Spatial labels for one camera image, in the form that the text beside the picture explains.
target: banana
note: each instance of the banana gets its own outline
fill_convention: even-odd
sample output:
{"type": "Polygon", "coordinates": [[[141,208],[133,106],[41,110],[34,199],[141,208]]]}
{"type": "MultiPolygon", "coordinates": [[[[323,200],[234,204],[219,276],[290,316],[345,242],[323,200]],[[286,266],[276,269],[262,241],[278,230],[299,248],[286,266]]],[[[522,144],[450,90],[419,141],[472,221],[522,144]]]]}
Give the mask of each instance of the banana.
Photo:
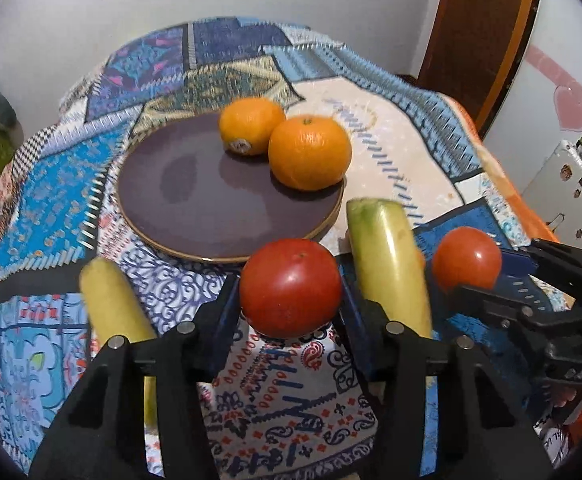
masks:
{"type": "Polygon", "coordinates": [[[389,320],[431,338],[431,307],[422,256],[398,202],[354,198],[347,202],[349,241],[357,284],[382,305],[389,320]]]}
{"type": "MultiPolygon", "coordinates": [[[[80,292],[100,344],[114,335],[124,335],[131,343],[155,338],[130,283],[115,262],[98,256],[86,264],[80,272],[80,292]]],[[[157,427],[155,377],[144,378],[144,423],[153,430],[157,427]]]]}

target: white wall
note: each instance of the white wall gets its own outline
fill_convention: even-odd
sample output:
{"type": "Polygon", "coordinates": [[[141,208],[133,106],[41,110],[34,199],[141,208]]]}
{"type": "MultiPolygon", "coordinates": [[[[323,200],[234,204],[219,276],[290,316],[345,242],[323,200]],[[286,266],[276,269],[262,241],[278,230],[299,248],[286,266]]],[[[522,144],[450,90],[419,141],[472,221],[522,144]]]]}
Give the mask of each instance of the white wall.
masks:
{"type": "Polygon", "coordinates": [[[427,10],[424,14],[424,19],[422,20],[422,28],[420,29],[420,36],[418,37],[418,44],[413,53],[413,57],[411,58],[411,70],[409,73],[415,78],[417,78],[420,74],[422,62],[424,61],[424,56],[427,53],[429,38],[431,37],[433,23],[436,21],[436,14],[438,13],[439,3],[440,0],[428,0],[427,3],[427,10]]]}
{"type": "MultiPolygon", "coordinates": [[[[582,85],[582,2],[541,0],[530,44],[540,48],[582,85]]],[[[524,191],[561,139],[554,106],[556,85],[524,61],[484,143],[519,191],[524,191]]]]}
{"type": "Polygon", "coordinates": [[[0,89],[27,137],[53,123],[69,86],[122,44],[227,15],[304,23],[390,72],[409,73],[423,56],[417,48],[426,49],[430,7],[429,0],[0,0],[0,89]]]}

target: metal screw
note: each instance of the metal screw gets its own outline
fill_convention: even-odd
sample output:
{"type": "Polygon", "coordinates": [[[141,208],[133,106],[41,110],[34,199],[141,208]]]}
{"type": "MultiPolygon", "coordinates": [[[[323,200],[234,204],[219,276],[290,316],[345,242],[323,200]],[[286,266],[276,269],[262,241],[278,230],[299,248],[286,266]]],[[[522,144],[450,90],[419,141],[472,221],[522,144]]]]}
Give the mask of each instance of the metal screw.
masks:
{"type": "Polygon", "coordinates": [[[196,324],[193,321],[183,321],[179,323],[176,330],[182,335],[190,334],[196,329],[196,324]]]}
{"type": "Polygon", "coordinates": [[[124,344],[124,337],[122,337],[121,335],[114,335],[113,337],[111,337],[108,340],[108,342],[106,344],[110,348],[117,350],[118,348],[120,348],[120,346],[122,346],[124,344]]]}
{"type": "Polygon", "coordinates": [[[556,357],[556,353],[558,352],[558,348],[553,343],[548,343],[545,346],[545,355],[547,357],[551,357],[552,359],[556,357]]]}
{"type": "Polygon", "coordinates": [[[474,341],[468,335],[462,335],[456,339],[456,345],[463,350],[470,350],[474,347],[474,341]]]}
{"type": "Polygon", "coordinates": [[[399,321],[389,321],[385,326],[385,330],[391,335],[400,335],[404,332],[404,325],[399,321]]]}

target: mandarin orange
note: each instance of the mandarin orange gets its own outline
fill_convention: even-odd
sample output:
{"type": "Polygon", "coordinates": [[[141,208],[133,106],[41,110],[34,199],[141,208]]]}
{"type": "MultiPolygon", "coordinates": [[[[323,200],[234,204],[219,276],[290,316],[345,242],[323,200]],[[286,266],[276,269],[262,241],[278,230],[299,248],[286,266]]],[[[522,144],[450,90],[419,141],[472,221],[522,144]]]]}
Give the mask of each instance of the mandarin orange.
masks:
{"type": "Polygon", "coordinates": [[[351,163],[346,131],[329,117],[301,115],[280,123],[269,140],[269,165],[285,186],[317,191],[342,180],[351,163]]]}
{"type": "Polygon", "coordinates": [[[236,99],[220,114],[225,149],[240,155],[267,152],[273,129],[286,119],[282,107],[264,97],[236,99]]]}

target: table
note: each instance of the table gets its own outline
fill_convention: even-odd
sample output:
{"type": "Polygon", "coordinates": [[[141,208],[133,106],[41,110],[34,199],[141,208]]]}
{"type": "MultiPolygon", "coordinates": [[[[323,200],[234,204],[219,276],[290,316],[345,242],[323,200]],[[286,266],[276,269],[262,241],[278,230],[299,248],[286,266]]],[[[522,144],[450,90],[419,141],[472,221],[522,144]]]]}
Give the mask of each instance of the table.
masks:
{"type": "MultiPolygon", "coordinates": [[[[0,443],[23,470],[98,351],[78,288],[86,262],[96,254],[117,262],[158,333],[192,319],[226,275],[162,254],[129,229],[114,193],[129,148],[169,121],[260,95],[289,116],[337,120],[353,145],[344,200],[401,202],[427,259],[458,225],[504,247],[552,238],[449,97],[299,25],[213,18],[152,32],[76,83],[58,123],[28,139],[0,177],[0,443]]],[[[345,230],[342,209],[321,243],[347,253],[345,230]]],[[[562,293],[531,278],[504,276],[498,289],[539,309],[566,307],[562,293]]],[[[441,337],[452,328],[507,345],[475,319],[443,322],[441,337]]],[[[346,474],[373,444],[375,414],[332,326],[282,343],[241,320],[225,370],[199,395],[223,479],[346,474]]],[[[427,399],[423,472],[435,467],[434,386],[427,399]]],[[[146,443],[149,470],[159,473],[159,438],[148,433],[146,443]]]]}

